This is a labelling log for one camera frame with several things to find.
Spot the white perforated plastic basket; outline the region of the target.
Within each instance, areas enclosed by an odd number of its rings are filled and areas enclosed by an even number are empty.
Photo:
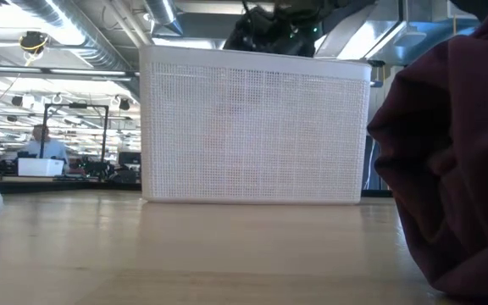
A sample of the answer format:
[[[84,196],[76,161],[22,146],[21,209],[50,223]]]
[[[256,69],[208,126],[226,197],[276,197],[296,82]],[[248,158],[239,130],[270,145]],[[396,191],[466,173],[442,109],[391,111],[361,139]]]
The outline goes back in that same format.
[[[357,203],[370,76],[353,61],[144,47],[144,199]]]

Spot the small black monitor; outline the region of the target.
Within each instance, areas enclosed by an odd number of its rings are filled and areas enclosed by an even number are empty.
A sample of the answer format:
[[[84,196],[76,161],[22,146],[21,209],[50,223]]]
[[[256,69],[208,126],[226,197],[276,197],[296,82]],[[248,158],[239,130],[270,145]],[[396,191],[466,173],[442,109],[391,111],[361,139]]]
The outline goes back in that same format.
[[[118,154],[118,164],[122,166],[127,165],[140,165],[141,153],[140,152],[120,152]]]

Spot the person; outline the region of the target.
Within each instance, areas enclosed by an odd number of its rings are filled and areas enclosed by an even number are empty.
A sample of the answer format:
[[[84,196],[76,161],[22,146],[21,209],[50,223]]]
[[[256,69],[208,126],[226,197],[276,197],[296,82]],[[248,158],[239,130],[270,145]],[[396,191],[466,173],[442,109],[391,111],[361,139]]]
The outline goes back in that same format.
[[[32,131],[32,138],[19,150],[20,152],[26,152],[33,154],[36,158],[39,158],[40,142],[41,142],[41,127],[42,125],[35,125]],[[66,146],[63,142],[53,139],[49,135],[49,129],[46,128],[46,136],[44,142],[44,157],[43,158],[56,158],[63,160],[66,164],[69,162],[66,152]]]

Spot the background black robot arms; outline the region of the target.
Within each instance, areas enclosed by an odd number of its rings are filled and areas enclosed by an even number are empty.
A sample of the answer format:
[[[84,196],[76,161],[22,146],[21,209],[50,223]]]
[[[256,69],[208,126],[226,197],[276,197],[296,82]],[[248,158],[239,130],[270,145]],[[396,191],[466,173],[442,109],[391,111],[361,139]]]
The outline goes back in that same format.
[[[68,173],[94,177],[105,180],[115,171],[115,167],[110,162],[90,160],[89,158],[75,158],[69,165]]]

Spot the black metal frame stand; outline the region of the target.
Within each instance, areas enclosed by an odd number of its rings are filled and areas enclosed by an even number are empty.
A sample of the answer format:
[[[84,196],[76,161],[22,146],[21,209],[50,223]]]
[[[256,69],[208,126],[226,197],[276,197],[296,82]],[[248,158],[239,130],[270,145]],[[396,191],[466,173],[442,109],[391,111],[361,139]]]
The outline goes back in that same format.
[[[105,160],[106,154],[106,140],[107,140],[107,131],[108,131],[108,115],[109,115],[109,106],[107,105],[95,105],[95,104],[88,104],[88,103],[46,103],[44,105],[44,113],[43,113],[43,121],[41,127],[41,142],[40,142],[40,152],[39,158],[44,157],[44,142],[46,136],[46,128],[47,128],[47,121],[48,121],[48,110],[51,107],[57,108],[76,108],[76,109],[88,109],[88,108],[102,108],[105,111],[105,115],[103,116],[103,138],[102,138],[102,149],[101,149],[101,157],[100,161],[103,162]]]

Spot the white box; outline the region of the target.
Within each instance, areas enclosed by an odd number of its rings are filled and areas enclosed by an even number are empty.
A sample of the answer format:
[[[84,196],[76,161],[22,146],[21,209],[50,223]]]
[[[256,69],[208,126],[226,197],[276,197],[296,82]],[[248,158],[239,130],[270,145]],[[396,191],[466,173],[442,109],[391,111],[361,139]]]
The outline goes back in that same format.
[[[54,177],[61,175],[64,161],[49,158],[19,158],[18,176]]]

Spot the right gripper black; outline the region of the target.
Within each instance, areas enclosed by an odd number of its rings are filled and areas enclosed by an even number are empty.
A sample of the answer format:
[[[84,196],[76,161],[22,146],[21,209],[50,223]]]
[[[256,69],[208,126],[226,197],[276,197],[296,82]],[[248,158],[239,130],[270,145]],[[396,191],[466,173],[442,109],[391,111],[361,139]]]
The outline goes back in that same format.
[[[243,12],[225,40],[224,50],[311,58],[322,36],[324,0],[276,0],[267,10],[241,0]]]

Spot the maroon cloth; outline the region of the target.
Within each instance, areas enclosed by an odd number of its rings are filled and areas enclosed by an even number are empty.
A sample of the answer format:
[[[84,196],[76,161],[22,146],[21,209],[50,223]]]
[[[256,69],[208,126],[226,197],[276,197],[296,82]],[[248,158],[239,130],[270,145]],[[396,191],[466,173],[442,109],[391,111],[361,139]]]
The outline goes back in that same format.
[[[428,284],[488,305],[488,14],[398,72],[368,131]]]

